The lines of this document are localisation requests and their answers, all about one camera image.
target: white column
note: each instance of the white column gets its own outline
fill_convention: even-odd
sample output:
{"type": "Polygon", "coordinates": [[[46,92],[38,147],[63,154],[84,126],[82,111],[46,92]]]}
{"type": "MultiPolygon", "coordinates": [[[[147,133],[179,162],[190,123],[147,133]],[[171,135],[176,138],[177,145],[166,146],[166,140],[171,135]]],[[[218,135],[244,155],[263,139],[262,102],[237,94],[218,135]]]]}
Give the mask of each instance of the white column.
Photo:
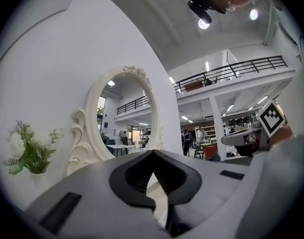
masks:
{"type": "Polygon", "coordinates": [[[220,110],[218,109],[215,97],[213,97],[213,96],[210,97],[210,103],[211,103],[212,110],[213,110],[218,154],[221,156],[221,160],[223,161],[226,158],[226,146],[224,144],[222,144],[222,141],[221,141],[222,137],[224,136],[221,113],[220,113],[220,110]]]}

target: plant pot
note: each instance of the plant pot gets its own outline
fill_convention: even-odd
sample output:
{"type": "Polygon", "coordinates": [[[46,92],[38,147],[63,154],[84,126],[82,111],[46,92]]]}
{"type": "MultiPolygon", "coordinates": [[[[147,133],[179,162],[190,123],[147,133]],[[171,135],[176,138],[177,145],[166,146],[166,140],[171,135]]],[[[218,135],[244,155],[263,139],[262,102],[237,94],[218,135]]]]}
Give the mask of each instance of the plant pot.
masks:
{"type": "Polygon", "coordinates": [[[38,189],[39,193],[42,193],[50,187],[50,184],[44,173],[30,173],[30,176],[32,178],[34,186],[36,187],[36,189],[38,189]]]}

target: chair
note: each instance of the chair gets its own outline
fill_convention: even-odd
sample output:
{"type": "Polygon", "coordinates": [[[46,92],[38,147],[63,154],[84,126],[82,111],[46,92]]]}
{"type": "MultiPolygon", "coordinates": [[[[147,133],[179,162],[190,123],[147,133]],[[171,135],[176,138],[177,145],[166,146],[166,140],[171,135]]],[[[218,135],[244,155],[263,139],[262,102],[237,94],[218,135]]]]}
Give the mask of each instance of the chair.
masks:
{"type": "Polygon", "coordinates": [[[204,150],[203,150],[203,148],[201,148],[201,147],[199,147],[197,145],[194,145],[193,149],[195,149],[194,158],[196,158],[196,156],[199,155],[200,159],[203,159],[203,156],[204,156],[204,150]]]}
{"type": "MultiPolygon", "coordinates": [[[[109,139],[109,140],[107,140],[107,144],[106,145],[116,145],[116,141],[114,139],[109,139]]],[[[111,152],[111,154],[113,154],[113,149],[109,148],[108,146],[106,146],[106,147],[111,152]]]]}

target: white table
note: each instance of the white table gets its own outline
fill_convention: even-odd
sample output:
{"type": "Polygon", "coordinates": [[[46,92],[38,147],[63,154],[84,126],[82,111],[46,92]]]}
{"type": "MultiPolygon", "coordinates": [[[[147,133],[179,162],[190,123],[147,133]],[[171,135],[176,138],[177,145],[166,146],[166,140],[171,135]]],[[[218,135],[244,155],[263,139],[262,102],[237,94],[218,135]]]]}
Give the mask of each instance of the white table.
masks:
{"type": "Polygon", "coordinates": [[[118,145],[106,145],[106,147],[109,147],[111,149],[116,149],[117,151],[117,156],[118,157],[118,149],[121,150],[121,156],[122,156],[122,149],[129,149],[129,148],[134,148],[134,145],[124,145],[124,144],[118,144],[118,145]]]}

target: green leaves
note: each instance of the green leaves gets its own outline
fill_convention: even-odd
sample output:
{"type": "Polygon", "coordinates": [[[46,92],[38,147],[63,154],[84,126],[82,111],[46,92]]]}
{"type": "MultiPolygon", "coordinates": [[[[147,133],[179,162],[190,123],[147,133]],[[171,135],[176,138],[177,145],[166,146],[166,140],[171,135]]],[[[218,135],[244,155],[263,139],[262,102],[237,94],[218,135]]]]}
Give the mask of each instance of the green leaves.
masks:
{"type": "Polygon", "coordinates": [[[2,162],[2,164],[5,166],[11,166],[11,168],[9,168],[9,173],[15,175],[23,169],[24,160],[10,158],[10,159],[4,160],[2,162]]]}
{"type": "Polygon", "coordinates": [[[16,175],[17,173],[19,173],[21,170],[23,169],[23,163],[18,163],[16,165],[13,165],[10,169],[9,169],[9,173],[12,175],[16,175]]]}
{"type": "Polygon", "coordinates": [[[41,152],[41,156],[45,159],[48,159],[52,153],[54,153],[55,149],[43,149],[41,152]]]}
{"type": "Polygon", "coordinates": [[[56,151],[56,149],[50,149],[50,143],[56,143],[63,137],[63,129],[55,128],[50,131],[49,143],[47,140],[43,141],[43,138],[38,137],[31,130],[30,125],[24,124],[21,121],[16,120],[17,125],[13,132],[17,132],[23,141],[24,152],[20,159],[10,158],[2,162],[3,165],[9,166],[10,174],[19,173],[24,167],[29,169],[31,173],[44,173],[50,164],[48,158],[56,151]]]}
{"type": "Polygon", "coordinates": [[[46,171],[49,164],[49,161],[41,159],[35,163],[34,167],[30,167],[28,169],[31,173],[40,174],[46,171]]]}
{"type": "Polygon", "coordinates": [[[9,158],[2,162],[2,164],[5,166],[17,165],[19,163],[20,163],[20,160],[16,159],[16,158],[9,158]]]}

